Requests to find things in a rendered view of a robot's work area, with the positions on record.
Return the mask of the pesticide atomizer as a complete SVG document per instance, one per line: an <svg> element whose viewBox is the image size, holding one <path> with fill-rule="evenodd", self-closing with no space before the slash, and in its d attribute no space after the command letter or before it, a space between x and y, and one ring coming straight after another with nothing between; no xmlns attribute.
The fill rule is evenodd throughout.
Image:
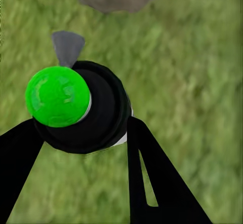
<svg viewBox="0 0 243 224"><path fill-rule="evenodd" d="M60 66L36 73L25 100L41 138L70 154L88 154L127 141L127 120L135 117L121 80L106 66L77 61L86 40L56 31Z"/></svg>

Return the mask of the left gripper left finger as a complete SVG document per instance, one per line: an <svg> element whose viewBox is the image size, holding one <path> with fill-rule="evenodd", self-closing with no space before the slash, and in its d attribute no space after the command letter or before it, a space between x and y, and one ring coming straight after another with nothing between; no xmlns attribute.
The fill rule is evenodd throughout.
<svg viewBox="0 0 243 224"><path fill-rule="evenodd" d="M0 136L0 224L6 224L43 144L33 119Z"/></svg>

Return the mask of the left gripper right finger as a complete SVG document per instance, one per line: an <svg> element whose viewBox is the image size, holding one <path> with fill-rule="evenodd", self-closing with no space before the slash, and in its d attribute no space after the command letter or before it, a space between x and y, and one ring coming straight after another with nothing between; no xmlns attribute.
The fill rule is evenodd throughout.
<svg viewBox="0 0 243 224"><path fill-rule="evenodd" d="M127 120L131 224L212 224L147 125ZM139 150L158 207L146 201Z"/></svg>

